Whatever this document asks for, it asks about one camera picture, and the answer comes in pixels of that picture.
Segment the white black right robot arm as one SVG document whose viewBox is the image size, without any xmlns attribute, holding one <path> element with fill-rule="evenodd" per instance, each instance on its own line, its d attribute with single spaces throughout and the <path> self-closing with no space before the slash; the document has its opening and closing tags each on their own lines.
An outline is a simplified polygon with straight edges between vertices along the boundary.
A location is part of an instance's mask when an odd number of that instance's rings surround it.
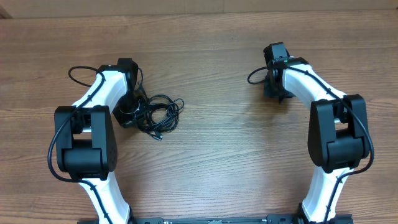
<svg viewBox="0 0 398 224">
<path fill-rule="evenodd" d="M 308 153 L 315 165 L 307 196 L 294 215 L 268 215 L 265 223 L 353 223 L 335 207 L 347 178 L 367 171 L 374 161 L 366 102 L 332 87 L 282 42 L 263 50 L 267 74 L 264 94 L 283 101 L 297 97 L 310 111 Z"/>
</svg>

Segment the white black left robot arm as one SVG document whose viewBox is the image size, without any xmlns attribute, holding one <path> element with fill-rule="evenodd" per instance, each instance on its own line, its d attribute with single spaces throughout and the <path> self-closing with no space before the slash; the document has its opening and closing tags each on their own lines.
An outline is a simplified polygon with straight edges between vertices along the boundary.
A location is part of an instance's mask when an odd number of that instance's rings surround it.
<svg viewBox="0 0 398 224">
<path fill-rule="evenodd" d="M 131 58 L 119 58 L 117 64 L 94 71 L 96 80 L 88 91 L 71 106 L 55 110 L 47 163 L 56 179 L 84 188 L 97 223 L 135 223 L 114 173 L 118 147 L 112 120 L 123 128 L 143 123 L 147 105 L 135 89 L 139 66 Z"/>
</svg>

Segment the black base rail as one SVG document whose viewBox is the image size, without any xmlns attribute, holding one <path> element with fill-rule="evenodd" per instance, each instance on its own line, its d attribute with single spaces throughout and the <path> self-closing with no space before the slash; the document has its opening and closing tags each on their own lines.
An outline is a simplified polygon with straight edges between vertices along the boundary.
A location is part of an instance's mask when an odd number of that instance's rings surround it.
<svg viewBox="0 0 398 224">
<path fill-rule="evenodd" d="M 304 224 L 302 217 L 296 215 L 268 215 L 266 217 L 239 218 L 193 218 L 193 219 L 163 219 L 136 218 L 129 223 L 138 224 Z"/>
</svg>

